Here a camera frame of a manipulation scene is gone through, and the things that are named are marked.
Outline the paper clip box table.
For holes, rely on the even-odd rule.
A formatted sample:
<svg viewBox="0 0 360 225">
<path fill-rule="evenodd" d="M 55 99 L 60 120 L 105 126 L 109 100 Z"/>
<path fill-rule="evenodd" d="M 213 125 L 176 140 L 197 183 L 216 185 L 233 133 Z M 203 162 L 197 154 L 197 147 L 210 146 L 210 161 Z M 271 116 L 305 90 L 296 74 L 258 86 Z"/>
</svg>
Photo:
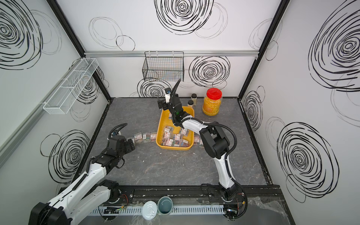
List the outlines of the paper clip box table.
<svg viewBox="0 0 360 225">
<path fill-rule="evenodd" d="M 151 142 L 156 142 L 156 139 L 157 139 L 157 132 L 151 132 L 150 133 Z"/>
</svg>

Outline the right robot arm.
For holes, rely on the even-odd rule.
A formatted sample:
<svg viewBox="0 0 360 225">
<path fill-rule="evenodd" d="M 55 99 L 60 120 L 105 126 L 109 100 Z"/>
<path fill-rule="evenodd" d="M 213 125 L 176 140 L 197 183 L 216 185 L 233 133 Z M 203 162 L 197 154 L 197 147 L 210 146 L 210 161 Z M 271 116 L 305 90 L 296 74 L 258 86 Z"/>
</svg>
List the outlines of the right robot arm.
<svg viewBox="0 0 360 225">
<path fill-rule="evenodd" d="M 222 199 L 230 202 L 235 198 L 238 184 L 233 177 L 229 163 L 229 155 L 236 148 L 235 133 L 227 126 L 218 122 L 204 122 L 186 112 L 180 98 L 166 94 L 164 99 L 157 99 L 159 109 L 168 110 L 172 114 L 172 122 L 176 127 L 185 128 L 198 134 L 207 154 L 214 159 Z"/>
</svg>

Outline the yellow plastic tray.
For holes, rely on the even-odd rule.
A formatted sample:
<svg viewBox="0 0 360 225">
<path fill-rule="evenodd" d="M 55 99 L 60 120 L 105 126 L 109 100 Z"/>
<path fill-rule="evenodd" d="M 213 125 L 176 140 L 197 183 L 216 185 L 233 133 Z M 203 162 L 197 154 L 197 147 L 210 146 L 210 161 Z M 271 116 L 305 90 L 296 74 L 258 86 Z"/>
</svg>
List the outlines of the yellow plastic tray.
<svg viewBox="0 0 360 225">
<path fill-rule="evenodd" d="M 165 150 L 177 150 L 177 151 L 188 151 L 193 145 L 194 145 L 194 132 L 189 131 L 189 134 L 184 137 L 186 141 L 188 141 L 188 147 L 173 147 L 173 146 L 165 146 L 162 144 L 164 132 L 166 126 L 172 126 L 173 127 L 173 133 L 179 133 L 181 131 L 181 127 L 174 126 L 171 119 L 169 119 L 170 111 L 162 111 L 158 129 L 157 129 L 157 139 L 156 144 L 161 148 Z"/>
</svg>

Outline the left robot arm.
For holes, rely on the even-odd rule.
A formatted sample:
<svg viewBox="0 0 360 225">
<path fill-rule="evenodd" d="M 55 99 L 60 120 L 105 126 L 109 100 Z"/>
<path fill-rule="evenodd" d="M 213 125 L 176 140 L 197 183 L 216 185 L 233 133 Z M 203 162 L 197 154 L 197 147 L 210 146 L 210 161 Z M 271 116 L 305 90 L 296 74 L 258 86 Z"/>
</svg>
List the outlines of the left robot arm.
<svg viewBox="0 0 360 225">
<path fill-rule="evenodd" d="M 30 213 L 30 225 L 78 225 L 105 202 L 117 203 L 124 195 L 115 181 L 105 180 L 125 154 L 135 150 L 132 139 L 113 136 L 106 148 L 93 157 L 85 172 L 47 203 L 38 203 Z"/>
</svg>

